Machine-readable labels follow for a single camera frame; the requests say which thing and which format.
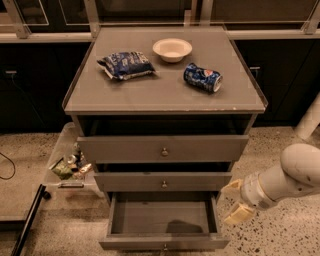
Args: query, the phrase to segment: cabinet top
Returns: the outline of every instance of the cabinet top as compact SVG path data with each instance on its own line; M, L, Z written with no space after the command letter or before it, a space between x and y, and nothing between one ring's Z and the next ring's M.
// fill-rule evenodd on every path
M165 63L152 51L165 38L191 43L192 53L176 64ZM97 60L116 52L142 52L157 75L127 81L110 80ZM67 114L134 113L263 113L266 101L251 81L221 27L102 28L67 100ZM218 71L222 86L214 94L190 87L183 80L189 63Z

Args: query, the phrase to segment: drawer knob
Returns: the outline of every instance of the drawer knob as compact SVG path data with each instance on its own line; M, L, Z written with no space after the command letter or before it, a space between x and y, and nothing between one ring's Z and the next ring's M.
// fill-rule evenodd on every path
M162 185L161 185L162 188L167 188L168 187L168 184L167 182L164 180L162 181Z
M167 150L166 148L163 148L163 149L162 149L162 152L161 152L161 155L162 155L162 156L168 156L168 155L169 155L168 150Z

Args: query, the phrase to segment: crushed soda can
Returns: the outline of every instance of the crushed soda can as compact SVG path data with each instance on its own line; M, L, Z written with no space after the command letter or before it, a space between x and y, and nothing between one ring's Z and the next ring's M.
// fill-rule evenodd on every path
M184 73L183 79L190 85L204 90L210 94L217 92L222 85L222 76L219 72L200 68L190 63Z

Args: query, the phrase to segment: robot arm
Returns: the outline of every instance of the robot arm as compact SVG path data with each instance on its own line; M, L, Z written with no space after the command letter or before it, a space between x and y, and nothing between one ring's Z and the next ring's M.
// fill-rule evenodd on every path
M279 165L236 180L222 192L239 197L225 218L228 224L250 219L255 210L267 210L285 198L320 193L320 150L307 144L291 145L282 152Z

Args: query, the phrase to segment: terrazzo floor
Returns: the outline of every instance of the terrazzo floor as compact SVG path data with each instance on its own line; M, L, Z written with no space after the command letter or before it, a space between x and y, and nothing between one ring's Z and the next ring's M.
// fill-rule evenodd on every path
M241 159L232 169L233 178L265 170L278 163L280 152L293 143L320 148L320 129L303 141L292 127L253 128ZM46 163L59 134L9 134L0 136L0 152L13 160L16 174L0 180L0 216L26 216L33 197L43 182ZM13 168L0 156L0 176ZM98 241L106 234L109 207L93 191L47 187L50 200L42 200L21 255L162 255L164 252L104 251ZM218 201L221 220L234 199L222 195ZM220 222L221 232L230 239L216 251L168 251L167 255L320 255L320 195L286 199L276 207L259 212L254 219L236 226ZM0 255L11 255L16 234L0 234Z

